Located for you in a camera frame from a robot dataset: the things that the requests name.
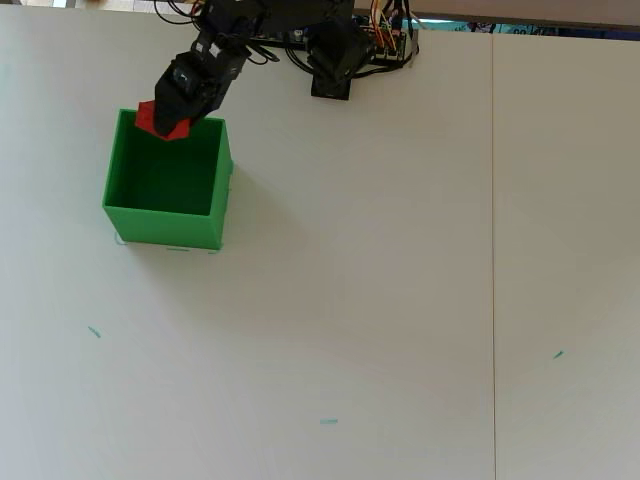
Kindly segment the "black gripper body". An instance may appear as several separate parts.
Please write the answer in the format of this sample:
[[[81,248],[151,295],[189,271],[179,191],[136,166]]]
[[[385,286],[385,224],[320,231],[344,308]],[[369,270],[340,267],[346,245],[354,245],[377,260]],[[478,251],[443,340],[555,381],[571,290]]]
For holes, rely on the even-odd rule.
[[[204,82],[214,91],[214,97],[223,99],[251,56],[242,39],[200,32],[192,44],[196,63],[203,71]]]

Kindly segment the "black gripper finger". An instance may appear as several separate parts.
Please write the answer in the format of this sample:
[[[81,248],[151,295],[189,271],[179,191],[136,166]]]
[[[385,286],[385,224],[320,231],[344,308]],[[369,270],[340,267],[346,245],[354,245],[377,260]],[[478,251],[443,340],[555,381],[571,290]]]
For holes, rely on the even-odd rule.
[[[226,96],[226,84],[224,82],[204,82],[197,90],[195,95],[195,114],[194,121],[200,121],[213,111],[220,108]]]
[[[153,125],[168,137],[184,120],[193,124],[212,109],[213,86],[202,59],[192,53],[177,55],[155,86]]]

